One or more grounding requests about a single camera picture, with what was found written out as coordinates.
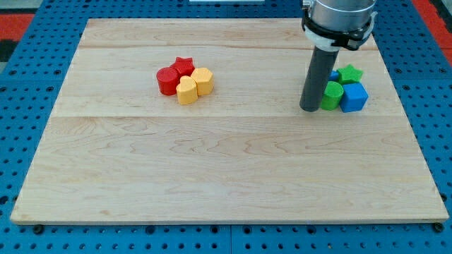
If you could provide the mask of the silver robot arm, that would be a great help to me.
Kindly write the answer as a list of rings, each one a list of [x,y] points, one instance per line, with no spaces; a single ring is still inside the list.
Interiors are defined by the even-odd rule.
[[[311,0],[307,2],[307,18],[327,30],[350,32],[364,27],[375,3],[375,0]]]

